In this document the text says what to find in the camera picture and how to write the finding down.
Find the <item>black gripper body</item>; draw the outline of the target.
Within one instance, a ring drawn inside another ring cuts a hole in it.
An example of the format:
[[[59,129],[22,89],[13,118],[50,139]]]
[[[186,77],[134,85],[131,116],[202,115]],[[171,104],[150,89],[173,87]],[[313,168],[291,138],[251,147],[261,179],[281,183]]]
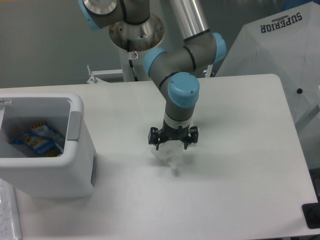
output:
[[[190,124],[183,126],[178,124],[175,127],[171,127],[164,120],[161,129],[161,140],[163,142],[167,141],[181,141],[181,142],[191,142],[192,141],[192,128]]]

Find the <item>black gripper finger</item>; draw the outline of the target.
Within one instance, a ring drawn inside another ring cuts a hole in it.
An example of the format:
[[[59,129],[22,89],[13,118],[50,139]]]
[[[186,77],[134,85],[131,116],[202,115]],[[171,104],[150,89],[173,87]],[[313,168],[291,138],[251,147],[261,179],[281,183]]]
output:
[[[154,145],[155,150],[159,150],[160,144],[163,144],[166,141],[166,137],[164,135],[164,131],[162,129],[158,129],[156,127],[151,127],[148,134],[148,144]]]
[[[190,144],[196,144],[198,138],[199,129],[197,126],[192,126],[183,129],[180,141],[183,142],[183,148],[186,150]]]

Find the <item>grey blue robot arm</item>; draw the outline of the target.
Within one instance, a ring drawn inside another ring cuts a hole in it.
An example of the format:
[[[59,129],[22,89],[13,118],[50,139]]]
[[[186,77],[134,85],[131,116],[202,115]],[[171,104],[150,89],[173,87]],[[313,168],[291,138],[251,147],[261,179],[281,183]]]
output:
[[[128,53],[144,52],[143,68],[166,101],[161,129],[149,131],[150,145],[180,141],[187,147],[198,141],[191,126],[200,83],[194,72],[226,55],[226,43],[211,32],[198,0],[173,0],[184,45],[173,52],[159,47],[164,38],[162,21],[150,11],[148,0],[81,0],[79,6],[89,26],[109,29],[113,43]]]

